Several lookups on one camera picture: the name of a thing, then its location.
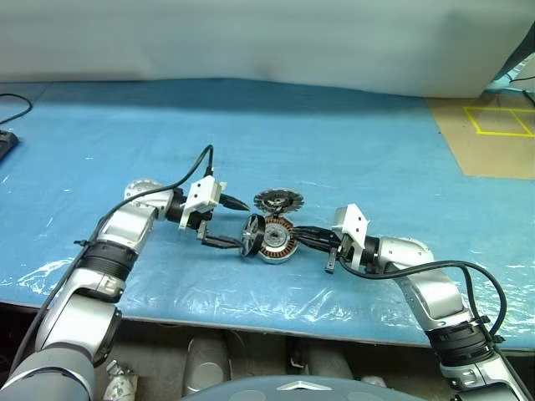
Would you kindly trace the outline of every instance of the black device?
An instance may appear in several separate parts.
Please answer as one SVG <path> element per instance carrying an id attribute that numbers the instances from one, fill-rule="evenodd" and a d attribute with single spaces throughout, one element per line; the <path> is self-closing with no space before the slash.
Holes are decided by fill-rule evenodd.
<path id="1" fill-rule="evenodd" d="M 9 153 L 9 150 L 15 147 L 18 138 L 13 132 L 2 131 L 0 129 L 0 160 Z"/>

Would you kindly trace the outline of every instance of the robotic arm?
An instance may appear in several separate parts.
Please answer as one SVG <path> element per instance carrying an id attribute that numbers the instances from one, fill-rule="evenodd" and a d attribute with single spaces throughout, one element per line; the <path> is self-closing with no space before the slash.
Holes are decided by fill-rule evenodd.
<path id="1" fill-rule="evenodd" d="M 332 230 L 294 227 L 307 246 L 329 253 L 326 272 L 338 259 L 346 270 L 365 278 L 402 272 L 434 261 L 431 250 L 411 238 L 366 236 L 368 222 L 355 204 L 337 209 Z M 366 273 L 360 272 L 361 266 Z M 489 335 L 484 317 L 476 318 L 455 283 L 440 270 L 395 278 L 441 361 L 441 372 L 463 401 L 528 401 L 507 360 Z"/>
<path id="2" fill-rule="evenodd" d="M 12 372 L 0 390 L 0 400 L 24 401 L 37 394 L 42 400 L 93 399 L 94 366 L 108 356 L 121 319 L 115 304 L 155 221 L 174 221 L 180 229 L 197 230 L 204 245 L 242 246 L 232 238 L 208 235 L 207 222 L 218 204 L 248 210 L 243 202 L 222 195 L 224 184 L 208 173 L 191 184 L 187 197 L 182 189 L 163 190 L 153 180 L 137 180 L 126 187 L 124 204 L 102 222 L 94 241 L 81 244 L 84 249 L 72 274 L 39 327 L 35 353 Z"/>

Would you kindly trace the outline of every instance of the white backdrop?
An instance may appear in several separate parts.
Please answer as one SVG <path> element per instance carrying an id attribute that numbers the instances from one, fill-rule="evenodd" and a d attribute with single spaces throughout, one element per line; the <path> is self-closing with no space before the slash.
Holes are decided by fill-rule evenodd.
<path id="1" fill-rule="evenodd" d="M 244 78 L 477 96 L 535 0 L 0 0 L 0 81 Z"/>

